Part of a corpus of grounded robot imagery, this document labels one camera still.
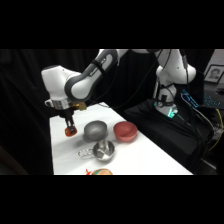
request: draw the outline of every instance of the black curtain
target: black curtain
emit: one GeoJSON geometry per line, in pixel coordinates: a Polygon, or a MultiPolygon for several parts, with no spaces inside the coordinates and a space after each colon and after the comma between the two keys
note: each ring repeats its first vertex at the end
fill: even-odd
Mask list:
{"type": "MultiPolygon", "coordinates": [[[[187,49],[189,63],[204,71],[214,49],[187,49]]],[[[0,49],[0,145],[29,174],[53,174],[49,118],[57,111],[47,108],[49,94],[41,71],[51,65],[83,72],[97,56],[98,49],[0,49]]],[[[119,106],[127,101],[155,61],[153,54],[129,51],[121,60],[114,86],[99,101],[119,106]]],[[[152,97],[156,81],[154,66],[136,96],[116,111],[124,110],[152,97]]],[[[116,66],[98,84],[92,100],[110,86],[116,66]]]]}

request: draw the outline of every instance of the white table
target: white table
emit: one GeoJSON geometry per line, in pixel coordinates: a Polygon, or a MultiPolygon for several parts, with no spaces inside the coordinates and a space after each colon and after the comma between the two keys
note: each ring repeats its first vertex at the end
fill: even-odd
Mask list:
{"type": "Polygon", "coordinates": [[[140,132],[131,143],[117,140],[113,127],[124,119],[112,109],[95,105],[87,111],[75,112],[74,121],[78,134],[68,138],[64,134],[64,119],[54,117],[50,120],[55,175],[86,175],[86,169],[94,171],[99,168],[107,168],[114,175],[192,175],[140,132]],[[78,156],[79,151],[92,149],[96,144],[84,136],[84,127],[95,120],[108,125],[106,139],[116,147],[115,156],[106,163],[95,158],[83,160],[78,156]]]}

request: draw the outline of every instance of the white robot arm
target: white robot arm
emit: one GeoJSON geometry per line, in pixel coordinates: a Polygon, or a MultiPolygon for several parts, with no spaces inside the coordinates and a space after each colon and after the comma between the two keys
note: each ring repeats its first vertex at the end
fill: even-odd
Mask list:
{"type": "MultiPolygon", "coordinates": [[[[52,66],[42,71],[42,77],[51,99],[46,105],[61,111],[61,117],[66,119],[68,129],[74,133],[74,121],[72,119],[71,106],[73,102],[80,103],[89,100],[92,93],[103,76],[115,65],[129,49],[100,49],[98,56],[83,73],[67,70],[61,66],[52,66]]],[[[160,54],[162,49],[132,49],[136,53],[160,54]]],[[[164,68],[170,49],[164,49],[158,58],[160,64],[157,69],[157,77],[162,89],[160,90],[156,109],[168,116],[173,117],[177,113],[174,99],[176,89],[174,83],[186,84],[187,75],[185,68],[188,67],[189,83],[194,79],[196,70],[187,64],[183,51],[172,49],[170,59],[164,68]]]]}

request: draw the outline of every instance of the metal cup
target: metal cup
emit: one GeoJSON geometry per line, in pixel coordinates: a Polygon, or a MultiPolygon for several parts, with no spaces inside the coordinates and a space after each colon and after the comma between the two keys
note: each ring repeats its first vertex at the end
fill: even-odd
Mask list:
{"type": "Polygon", "coordinates": [[[112,159],[115,153],[115,146],[112,142],[103,140],[98,142],[93,149],[83,150],[79,152],[80,157],[94,155],[101,162],[106,162],[112,159]]]}

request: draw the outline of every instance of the cable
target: cable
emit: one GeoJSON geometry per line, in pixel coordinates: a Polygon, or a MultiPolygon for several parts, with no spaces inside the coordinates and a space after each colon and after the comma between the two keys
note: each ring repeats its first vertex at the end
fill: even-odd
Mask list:
{"type": "Polygon", "coordinates": [[[113,84],[114,84],[114,82],[115,82],[115,80],[116,80],[116,78],[117,78],[118,70],[119,70],[119,62],[117,63],[117,69],[116,69],[116,72],[115,72],[115,76],[114,76],[114,79],[113,79],[113,81],[112,81],[110,87],[107,89],[107,91],[106,91],[103,95],[101,95],[100,97],[98,97],[95,101],[92,101],[92,100],[91,100],[92,102],[97,103],[97,101],[98,101],[100,98],[102,98],[103,96],[105,96],[105,95],[110,91],[111,87],[113,86],[113,84]]]}
{"type": "MultiPolygon", "coordinates": [[[[187,103],[191,108],[192,108],[192,106],[191,106],[191,104],[189,103],[189,102],[187,102],[184,98],[183,98],[183,94],[181,94],[181,98],[182,98],[182,100],[185,102],[185,103],[187,103]]],[[[204,114],[202,114],[200,111],[198,111],[197,109],[195,109],[195,108],[193,108],[193,110],[195,110],[198,114],[200,114],[208,123],[209,123],[209,125],[211,126],[211,128],[212,128],[212,131],[214,132],[214,134],[215,134],[215,128],[214,128],[214,126],[212,125],[212,123],[211,123],[211,121],[209,121],[209,119],[207,118],[207,117],[205,117],[205,115],[204,114]]]]}
{"type": "MultiPolygon", "coordinates": [[[[221,121],[221,128],[222,128],[222,132],[223,132],[223,120],[222,120],[222,116],[221,116],[220,111],[219,111],[218,109],[216,109],[216,111],[217,111],[218,114],[219,114],[219,118],[220,118],[220,121],[221,121]]],[[[220,141],[221,138],[222,138],[222,135],[221,135],[221,137],[218,139],[218,141],[215,143],[215,145],[214,145],[211,149],[208,150],[209,152],[211,152],[211,151],[218,145],[218,143],[219,143],[219,141],[220,141]]]]}
{"type": "Polygon", "coordinates": [[[162,54],[162,52],[163,52],[163,49],[160,51],[160,53],[159,53],[158,57],[156,58],[155,62],[153,63],[153,65],[151,66],[151,68],[149,69],[149,71],[146,73],[146,75],[145,75],[145,77],[143,78],[141,84],[139,85],[139,87],[137,88],[137,90],[135,91],[135,93],[131,96],[131,98],[129,98],[129,100],[127,100],[125,103],[123,103],[122,105],[117,106],[117,107],[107,107],[107,106],[101,105],[101,104],[99,104],[99,103],[97,103],[97,102],[96,102],[96,103],[97,103],[98,105],[100,105],[101,107],[106,107],[106,108],[111,108],[111,109],[118,109],[118,108],[120,108],[120,107],[123,107],[123,106],[126,105],[127,103],[129,103],[129,102],[134,98],[134,96],[137,94],[137,92],[140,90],[140,88],[142,87],[142,85],[143,85],[143,83],[145,82],[146,78],[148,77],[149,73],[151,72],[151,70],[153,69],[153,67],[156,65],[156,63],[157,63],[157,61],[158,61],[160,55],[162,54]]]}
{"type": "MultiPolygon", "coordinates": [[[[190,94],[188,69],[185,68],[185,70],[186,70],[186,74],[187,74],[187,91],[188,91],[188,93],[190,94]]],[[[190,105],[190,110],[191,110],[191,116],[192,116],[192,118],[193,118],[193,122],[194,122],[195,134],[196,134],[196,136],[198,137],[196,121],[195,121],[194,112],[193,112],[193,109],[192,109],[192,106],[191,106],[191,105],[190,105]]]]}
{"type": "Polygon", "coordinates": [[[169,89],[168,87],[164,87],[164,88],[167,89],[167,90],[170,92],[170,94],[171,94],[172,97],[173,97],[173,101],[175,101],[175,97],[174,97],[173,93],[170,91],[170,89],[169,89]]]}

